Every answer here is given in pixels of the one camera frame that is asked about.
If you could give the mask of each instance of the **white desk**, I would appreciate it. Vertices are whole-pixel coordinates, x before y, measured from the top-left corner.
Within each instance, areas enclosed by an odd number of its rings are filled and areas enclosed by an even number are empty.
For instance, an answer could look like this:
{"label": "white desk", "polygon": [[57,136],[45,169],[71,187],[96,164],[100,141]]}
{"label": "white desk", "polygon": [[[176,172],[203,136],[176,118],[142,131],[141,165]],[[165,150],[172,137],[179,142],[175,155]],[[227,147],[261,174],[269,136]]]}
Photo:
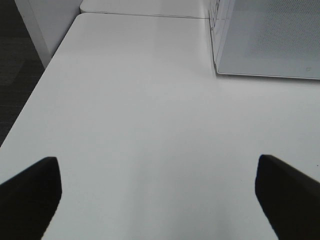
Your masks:
{"label": "white desk", "polygon": [[83,0],[82,13],[209,18],[210,0]]}
{"label": "white desk", "polygon": [[320,85],[216,77],[208,20],[78,16],[0,149],[57,156],[45,240],[276,240],[260,154],[320,180]]}

